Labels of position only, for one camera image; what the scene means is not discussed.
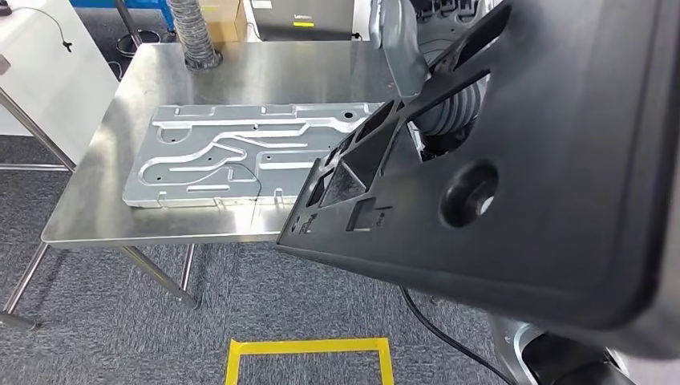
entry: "white wall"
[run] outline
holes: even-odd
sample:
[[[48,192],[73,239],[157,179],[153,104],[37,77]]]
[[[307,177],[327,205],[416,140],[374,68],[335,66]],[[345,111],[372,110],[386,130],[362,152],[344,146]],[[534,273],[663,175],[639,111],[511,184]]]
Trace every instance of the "white wall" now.
[[[0,135],[30,136],[30,133],[6,108],[0,106]]]
[[[370,0],[354,0],[354,21],[352,22],[352,32],[358,32],[364,40],[370,40],[368,36],[369,16]]]

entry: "table leg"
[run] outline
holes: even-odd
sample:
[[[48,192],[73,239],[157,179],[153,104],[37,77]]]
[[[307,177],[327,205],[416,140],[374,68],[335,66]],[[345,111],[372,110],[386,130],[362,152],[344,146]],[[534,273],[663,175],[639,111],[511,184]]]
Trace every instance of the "table leg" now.
[[[0,311],[0,322],[7,326],[23,330],[33,330],[38,325],[38,323],[32,319],[9,314],[6,311]]]
[[[70,171],[61,164],[12,164],[0,163],[2,171]]]
[[[187,291],[187,286],[189,284],[189,274],[191,273],[191,264],[193,261],[193,250],[196,248],[196,245],[191,244],[189,245],[189,248],[187,249],[187,253],[184,255],[184,265],[182,266],[182,284],[181,288],[184,291]]]
[[[23,272],[21,279],[19,279],[19,283],[14,287],[14,290],[10,295],[10,299],[7,300],[5,307],[3,307],[2,311],[0,311],[0,322],[7,326],[24,330],[32,330],[38,325],[36,321],[32,319],[19,317],[18,315],[14,315],[12,313],[14,313],[14,310],[17,308],[19,299],[21,299],[23,296],[23,292],[26,291],[28,283],[33,278],[33,274],[35,274],[35,270],[38,268],[38,265],[40,265],[40,262],[43,261],[46,251],[47,243],[40,242],[40,245],[35,250],[35,253],[33,253],[33,257],[30,259],[30,262],[26,267],[26,270]]]
[[[146,274],[149,274],[154,281],[163,286],[170,294],[179,298],[182,303],[191,309],[198,307],[198,302],[186,291],[182,290],[166,273],[163,272],[156,264],[154,264],[146,255],[139,249],[131,246],[122,246],[119,248],[120,252],[125,257],[130,259],[132,263],[137,265]]]
[[[19,299],[21,299],[23,292],[28,286],[28,282],[30,282],[33,274],[35,274],[35,270],[38,268],[38,265],[40,265],[40,262],[43,261],[46,251],[47,243],[40,242],[40,245],[35,250],[35,253],[33,253],[33,257],[30,259],[30,262],[26,267],[26,271],[23,272],[21,279],[19,279],[19,283],[15,286],[14,291],[12,291],[12,294],[10,295],[10,299],[7,301],[7,304],[5,304],[5,307],[2,309],[2,311],[6,311],[9,314],[14,313],[14,309],[17,308]]]
[[[124,0],[115,0],[115,8],[118,10],[120,18],[123,19],[123,24],[127,28],[129,34],[118,39],[115,48],[119,54],[126,58],[135,56],[137,49],[144,43],[160,43],[160,35],[152,30],[140,30],[137,28],[135,21],[132,20],[130,11],[125,6]]]

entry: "white cabinet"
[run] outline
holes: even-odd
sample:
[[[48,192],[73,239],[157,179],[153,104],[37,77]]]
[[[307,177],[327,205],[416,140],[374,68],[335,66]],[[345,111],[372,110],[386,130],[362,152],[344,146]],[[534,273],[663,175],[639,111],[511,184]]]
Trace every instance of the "white cabinet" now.
[[[77,164],[118,87],[99,49],[68,0],[14,0],[16,10],[0,18],[0,55],[10,68],[0,87]],[[4,108],[0,135],[30,135]]]

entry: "stamped metal plate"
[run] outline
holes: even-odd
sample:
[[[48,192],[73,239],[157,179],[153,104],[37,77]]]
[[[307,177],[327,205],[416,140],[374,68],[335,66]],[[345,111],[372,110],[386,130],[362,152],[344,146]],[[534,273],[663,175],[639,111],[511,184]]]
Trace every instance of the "stamped metal plate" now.
[[[135,158],[123,200],[158,208],[294,199],[314,160],[380,105],[160,107]]]

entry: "metal rod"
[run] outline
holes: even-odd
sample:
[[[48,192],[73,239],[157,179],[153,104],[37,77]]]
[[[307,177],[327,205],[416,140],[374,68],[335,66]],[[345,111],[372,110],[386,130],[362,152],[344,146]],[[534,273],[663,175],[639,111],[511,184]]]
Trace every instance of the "metal rod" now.
[[[0,104],[4,106],[7,111],[12,114],[16,120],[19,121],[23,125],[23,127],[30,132],[40,144],[42,144],[45,148],[50,150],[51,153],[53,153],[57,159],[64,165],[64,167],[68,168],[69,171],[75,171],[75,163],[71,160],[71,158],[68,157],[56,144],[55,142],[50,139],[49,136],[38,126],[35,121],[31,119],[28,114],[26,114],[25,111],[22,110],[21,107],[19,107],[18,104],[15,103],[15,101],[10,98],[9,95],[0,88]]]
[[[184,255],[184,265],[182,266],[182,283],[180,285],[180,287],[184,291],[187,291],[187,287],[189,285],[189,274],[191,273],[191,265],[193,262],[193,250],[195,248],[196,245],[194,244],[189,245],[187,253]]]
[[[38,323],[32,319],[19,317],[18,315],[9,314],[5,311],[0,311],[0,322],[7,326],[24,330],[33,330],[38,326]]]
[[[70,171],[61,164],[11,164],[0,163],[2,171]]]
[[[198,302],[196,302],[191,295],[182,290],[166,273],[163,272],[163,270],[139,251],[139,249],[132,246],[122,246],[119,247],[119,250],[124,256],[128,257],[132,263],[137,265],[137,267],[142,269],[145,273],[149,274],[154,281],[158,282],[169,291],[170,294],[178,297],[187,307],[191,309],[196,309],[198,307]]]
[[[123,24],[125,24],[127,31],[130,32],[130,36],[132,36],[132,42],[139,48],[139,46],[142,45],[140,30],[137,28],[135,21],[132,20],[130,11],[127,9],[128,7],[125,6],[125,1],[115,0],[115,8],[118,10],[120,18],[123,19]]]
[[[21,279],[19,279],[19,283],[14,287],[14,290],[10,295],[10,299],[7,300],[7,303],[5,304],[5,307],[2,309],[2,311],[6,311],[9,314],[14,313],[14,309],[16,309],[23,292],[28,286],[28,282],[30,282],[33,274],[35,274],[35,270],[38,268],[38,265],[40,265],[40,262],[43,261],[46,251],[47,243],[40,242],[40,245],[35,250],[35,253],[33,253],[33,257],[30,259],[26,270],[23,272]]]

